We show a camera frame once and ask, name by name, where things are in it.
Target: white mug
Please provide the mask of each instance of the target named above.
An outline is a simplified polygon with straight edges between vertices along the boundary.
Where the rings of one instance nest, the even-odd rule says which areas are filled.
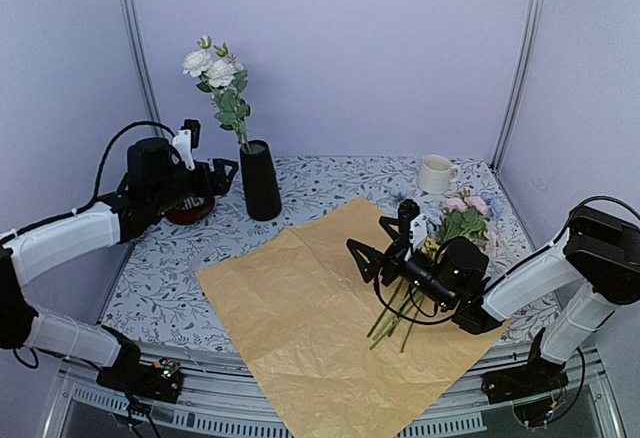
[[[442,195],[450,183],[460,179],[460,166],[454,165],[444,156],[429,155],[422,160],[418,186],[433,195]]]

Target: black cable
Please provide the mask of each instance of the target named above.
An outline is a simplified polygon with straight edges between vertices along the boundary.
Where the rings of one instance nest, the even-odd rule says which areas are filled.
[[[100,193],[100,182],[102,181],[102,172],[104,170],[104,166],[105,166],[105,163],[107,161],[107,157],[109,156],[109,152],[111,151],[111,148],[113,147],[115,142],[122,135],[124,135],[127,131],[131,130],[132,128],[136,128],[138,126],[154,126],[156,128],[160,128],[161,130],[164,130],[164,131],[168,132],[169,134],[171,134],[171,136],[175,136],[175,134],[173,133],[171,128],[169,128],[167,125],[163,125],[162,123],[156,123],[155,121],[134,121],[133,123],[130,123],[129,125],[127,125],[124,128],[122,128],[111,139],[111,141],[107,145],[107,148],[104,150],[104,153],[102,154],[102,159],[100,160],[100,164],[98,166],[98,173],[97,173],[97,176],[96,176],[96,181],[95,181],[94,186],[93,186],[93,195],[91,196],[91,199],[89,200],[89,202],[86,205],[81,206],[80,208],[78,208],[76,210],[76,213],[82,213],[84,211],[87,211],[89,208],[91,208],[93,205],[96,204],[96,202],[98,201],[98,195]],[[5,236],[4,238],[0,238],[0,246],[5,245],[6,243],[8,243],[9,241],[13,240],[14,238],[16,238],[19,235],[23,235],[24,233],[28,233],[29,231],[33,231],[36,228],[40,228],[41,226],[45,226],[45,225],[49,225],[51,223],[55,223],[56,221],[64,220],[64,219],[67,219],[67,218],[72,218],[73,216],[75,216],[75,214],[73,212],[71,212],[71,211],[68,211],[66,213],[62,213],[62,214],[55,215],[55,216],[50,216],[50,217],[45,218],[43,220],[37,221],[35,223],[31,223],[30,225],[27,225],[27,226],[22,227],[19,230],[17,230],[15,232],[15,234],[11,233],[11,234]]]
[[[409,299],[411,300],[411,303],[413,303],[413,306],[416,307],[416,310],[418,311],[418,313],[420,313],[421,315],[426,316],[427,318],[435,318],[435,316],[438,314],[438,304],[437,303],[433,304],[433,314],[432,315],[428,315],[427,313],[422,311],[421,306],[416,303],[416,299],[413,296],[413,285],[409,285]]]
[[[155,126],[157,128],[160,128],[161,130],[166,131],[171,136],[175,136],[171,128],[169,128],[167,125],[163,125],[162,123],[156,123],[155,121],[134,121],[133,123],[130,123],[124,128],[122,128],[118,133],[115,134],[113,138],[111,138],[111,141],[109,141],[109,144],[107,145],[107,147],[104,150],[104,153],[102,154],[100,164],[98,165],[98,174],[96,176],[96,182],[93,186],[93,196],[91,197],[91,201],[89,202],[91,203],[91,205],[93,205],[95,201],[98,199],[98,195],[100,193],[100,182],[102,180],[102,171],[104,170],[104,165],[107,162],[107,157],[109,156],[109,152],[111,151],[111,148],[113,148],[113,145],[115,145],[116,141],[118,141],[118,139],[122,135],[124,135],[127,131],[133,128],[136,128],[138,126]]]
[[[562,235],[564,235],[564,233],[567,231],[567,228],[569,228],[569,223],[571,223],[571,221],[573,220],[573,218],[576,216],[576,214],[580,211],[581,208],[583,208],[585,205],[587,205],[588,203],[592,203],[594,201],[609,201],[611,203],[615,203],[617,205],[622,206],[623,208],[625,208],[627,211],[629,211],[633,216],[635,216],[639,221],[640,221],[640,213],[638,213],[631,205],[628,205],[627,203],[625,203],[622,200],[619,200],[618,198],[614,198],[612,196],[606,196],[606,195],[596,195],[596,196],[591,196],[589,198],[586,198],[584,200],[582,200],[572,211],[571,213],[569,213],[569,217],[567,218],[567,221],[565,221],[564,225],[562,226],[560,232],[556,235],[556,237],[553,239],[553,241],[551,242],[553,245],[557,244],[561,239],[562,239]],[[500,278],[498,278],[495,282],[493,282],[491,284],[491,286],[489,286],[483,293],[481,296],[485,296],[487,295],[491,290],[493,290],[496,286],[498,286],[501,282],[503,282],[505,279],[507,279],[509,277],[509,275],[511,273],[513,273],[515,270],[517,270],[518,268],[520,268],[522,265],[526,264],[527,262],[529,262],[530,260],[532,260],[533,258],[539,256],[540,254],[544,253],[545,251],[549,250],[551,248],[551,244],[547,244],[545,246],[543,246],[542,248],[540,248],[539,250],[535,251],[534,253],[532,253],[531,255],[529,255],[528,257],[526,257],[524,260],[516,263],[513,267],[511,267],[509,269],[509,271],[505,272]]]
[[[80,360],[84,363],[86,363],[87,365],[89,365],[91,368],[93,368],[94,370],[100,372],[102,371],[102,368],[100,368],[98,365],[96,365],[95,363],[91,363],[89,360]]]
[[[40,366],[40,360],[38,359],[36,350],[34,350],[33,348],[28,348],[28,350],[31,352],[31,355],[33,356],[33,363],[27,363],[26,361],[24,361],[20,357],[20,355],[18,355],[18,348],[13,349],[13,356],[15,357],[16,360],[18,360],[18,363],[20,363],[22,366],[25,366],[30,370],[37,370],[38,367]]]
[[[394,315],[407,320],[410,323],[415,323],[416,325],[424,325],[424,326],[431,326],[431,325],[441,325],[442,323],[446,323],[447,321],[450,321],[453,319],[454,316],[459,315],[460,313],[462,313],[464,310],[466,310],[469,306],[471,306],[471,303],[473,302],[469,302],[467,305],[463,306],[462,308],[459,308],[458,310],[456,310],[454,313],[450,314],[449,316],[447,316],[446,318],[442,318],[440,320],[436,320],[436,321],[422,321],[422,320],[416,320],[415,318],[411,318],[410,316],[405,315],[404,313],[399,312],[398,310],[394,309],[389,303],[387,303],[386,301],[384,301],[384,298],[382,297],[382,292],[380,291],[380,279],[378,278],[378,274],[376,273],[373,277],[373,290],[376,293],[376,296],[378,297],[378,301],[380,301],[380,303],[382,303],[382,305],[391,313],[393,313]]]
[[[563,412],[561,414],[558,415],[554,415],[551,420],[548,421],[548,424],[551,423],[555,423],[556,421],[564,418],[565,416],[567,416],[567,413],[569,413],[571,411],[571,409],[575,406],[575,404],[578,402],[578,398],[580,398],[580,393],[582,392],[582,388],[584,387],[584,379],[585,379],[585,375],[587,373],[587,364],[584,360],[584,353],[582,353],[582,350],[580,348],[577,348],[578,354],[580,355],[580,361],[582,362],[582,374],[580,375],[580,384],[578,385],[578,390],[576,391],[576,396],[573,397],[573,400],[571,400],[571,403],[569,403],[567,405],[567,407],[563,410]]]
[[[639,221],[640,221],[640,213],[638,213],[633,207],[631,207],[631,205],[628,205],[627,203],[625,203],[622,200],[619,200],[618,198],[614,198],[611,196],[606,196],[606,195],[596,195],[596,196],[591,196],[589,198],[586,198],[585,200],[582,200],[578,206],[576,206],[573,211],[569,214],[569,218],[567,218],[567,221],[565,222],[565,224],[563,225],[562,229],[560,230],[560,233],[558,233],[558,235],[556,236],[556,238],[552,241],[552,244],[555,245],[556,243],[558,243],[560,241],[560,239],[562,238],[562,235],[564,235],[565,231],[567,231],[567,228],[569,227],[569,223],[571,222],[571,220],[573,220],[574,216],[576,215],[576,213],[578,211],[580,211],[580,209],[582,207],[584,207],[586,204],[594,202],[594,201],[609,201],[611,203],[616,203],[617,205],[622,206],[623,208],[625,208],[626,210],[628,210],[632,215],[634,215]],[[445,243],[442,244],[442,246],[440,247],[440,249],[438,249],[438,251],[440,251],[445,245],[448,244],[450,240],[447,240]],[[403,313],[400,313],[398,310],[395,310],[394,308],[392,308],[389,303],[387,303],[386,301],[384,301],[384,298],[382,298],[382,293],[380,291],[380,281],[378,279],[378,274],[376,274],[374,276],[374,280],[373,280],[373,289],[376,293],[376,296],[378,297],[378,301],[380,301],[380,303],[382,303],[382,305],[391,313],[393,313],[394,315],[409,321],[410,323],[415,323],[416,325],[424,325],[424,326],[430,326],[430,325],[440,325],[442,323],[446,323],[447,321],[452,320],[454,317],[456,317],[457,315],[461,314],[462,312],[464,312],[467,308],[469,308],[472,304],[476,303],[478,300],[480,300],[481,298],[483,298],[484,296],[486,296],[491,290],[493,290],[496,286],[498,286],[501,282],[503,282],[505,279],[507,279],[509,277],[510,274],[512,274],[514,271],[516,271],[518,268],[520,268],[521,266],[523,266],[524,264],[528,263],[529,261],[533,260],[534,258],[536,258],[537,256],[539,256],[540,254],[544,253],[545,251],[549,250],[552,246],[552,244],[547,244],[544,247],[540,248],[539,250],[535,251],[534,253],[532,253],[531,255],[529,255],[528,257],[526,257],[525,259],[523,259],[522,261],[516,263],[514,266],[512,266],[507,272],[505,272],[502,276],[500,276],[496,281],[494,281],[489,287],[487,287],[486,290],[484,290],[481,294],[479,294],[478,296],[476,296],[473,300],[469,301],[466,305],[458,308],[454,313],[452,313],[451,315],[447,316],[446,318],[442,318],[440,320],[437,321],[421,321],[421,320],[416,320],[414,318],[411,318],[410,316],[407,316]]]
[[[143,436],[140,434],[140,432],[138,430],[136,430],[136,428],[135,428],[135,424],[134,424],[134,420],[133,420],[133,411],[134,410],[137,411],[138,413],[144,415],[147,418],[147,420],[149,421],[149,425],[151,426],[151,429],[153,430],[153,434],[155,435],[155,437],[156,438],[162,438],[162,436],[160,435],[160,431],[158,430],[158,427],[156,426],[155,422],[153,421],[153,418],[151,418],[150,407],[140,403],[140,401],[135,396],[133,396],[131,393],[126,393],[125,392],[124,396],[127,398],[127,400],[129,400],[129,406],[127,407],[127,413],[129,415],[129,428],[131,429],[131,431],[134,432],[136,437],[143,438]]]

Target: pink flower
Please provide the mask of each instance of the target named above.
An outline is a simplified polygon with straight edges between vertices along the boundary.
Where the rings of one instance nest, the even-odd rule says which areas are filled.
[[[495,234],[493,231],[489,230],[484,232],[484,236],[487,239],[487,243],[485,245],[485,252],[488,255],[495,254],[495,252],[498,251],[498,248],[500,247],[500,240],[498,238],[498,235]]]
[[[469,209],[467,204],[464,201],[462,201],[460,198],[449,198],[445,203],[445,207],[449,208],[449,211],[454,211],[454,210],[467,211]]]
[[[476,210],[482,213],[484,216],[489,214],[489,207],[479,196],[470,196],[464,200],[468,206],[473,206]]]

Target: red object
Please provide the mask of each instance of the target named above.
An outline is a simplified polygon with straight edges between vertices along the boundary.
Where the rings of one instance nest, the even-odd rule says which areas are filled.
[[[201,205],[192,206],[188,203],[183,203],[169,210],[164,216],[174,225],[193,225],[209,216],[215,204],[216,200],[211,196],[205,198],[204,203]]]

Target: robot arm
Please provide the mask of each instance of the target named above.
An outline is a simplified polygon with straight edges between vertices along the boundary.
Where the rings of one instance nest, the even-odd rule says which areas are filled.
[[[102,367],[99,384],[175,402],[179,373],[141,365],[139,348],[123,335],[32,307],[21,290],[61,263],[139,237],[187,198],[225,194],[238,166],[227,160],[194,161],[198,133],[199,124],[187,120],[171,144],[163,138],[139,141],[128,150],[127,174],[117,192],[67,218],[0,238],[0,348],[26,346],[89,361]],[[158,380],[163,373],[168,379]]]
[[[466,238],[443,243],[433,261],[421,253],[422,221],[417,205],[407,200],[397,219],[380,221],[393,240],[384,253],[354,240],[347,242],[363,279],[374,281],[385,307],[414,323],[451,320],[471,334],[480,334],[546,294],[574,281],[584,282],[558,319],[536,336],[526,365],[483,377],[483,391],[491,403],[566,386],[564,364],[576,348],[619,306],[640,300],[640,229],[582,204],[571,212],[555,240],[493,281],[484,278],[488,258]],[[442,311],[456,311],[432,322],[402,315],[382,299],[378,274],[384,286],[402,277]]]

